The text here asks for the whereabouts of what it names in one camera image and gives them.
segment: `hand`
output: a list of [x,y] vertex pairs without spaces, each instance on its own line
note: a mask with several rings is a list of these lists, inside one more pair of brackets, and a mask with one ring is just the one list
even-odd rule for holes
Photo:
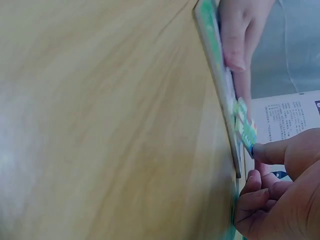
[[292,181],[252,170],[240,193],[234,224],[249,240],[320,239],[320,128],[257,144],[253,156],[283,164]]
[[233,72],[237,97],[248,110],[251,101],[251,58],[275,0],[221,0],[221,41],[225,64]]

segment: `book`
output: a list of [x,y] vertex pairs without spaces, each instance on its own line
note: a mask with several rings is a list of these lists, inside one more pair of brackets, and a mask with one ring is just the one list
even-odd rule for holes
[[[258,143],[291,138],[320,127],[320,91],[253,99],[251,115],[258,128]],[[244,163],[247,176],[254,169],[254,160],[248,153],[245,153]],[[272,165],[271,172],[281,181],[291,180],[283,165]]]
[[217,4],[212,0],[199,0],[193,13],[222,108],[236,177],[241,178],[244,153],[242,142],[235,132],[233,112],[237,99],[232,74],[224,64]]

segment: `open book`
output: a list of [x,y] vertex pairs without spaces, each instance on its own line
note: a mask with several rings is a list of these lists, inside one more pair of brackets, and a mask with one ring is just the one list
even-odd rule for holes
[[[253,99],[251,114],[258,128],[258,143],[288,139],[320,127],[320,91]],[[254,160],[246,152],[245,174],[252,169]],[[290,180],[283,165],[273,165],[271,171],[283,181]]]

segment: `wooden table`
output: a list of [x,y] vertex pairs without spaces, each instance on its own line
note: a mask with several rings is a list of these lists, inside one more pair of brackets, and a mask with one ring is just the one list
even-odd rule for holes
[[223,239],[235,172],[196,0],[0,3],[0,239]]

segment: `wood grain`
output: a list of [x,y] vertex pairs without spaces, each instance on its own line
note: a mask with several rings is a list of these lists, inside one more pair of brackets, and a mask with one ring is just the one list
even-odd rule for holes
[[195,0],[0,2],[0,239],[223,239],[234,177]]

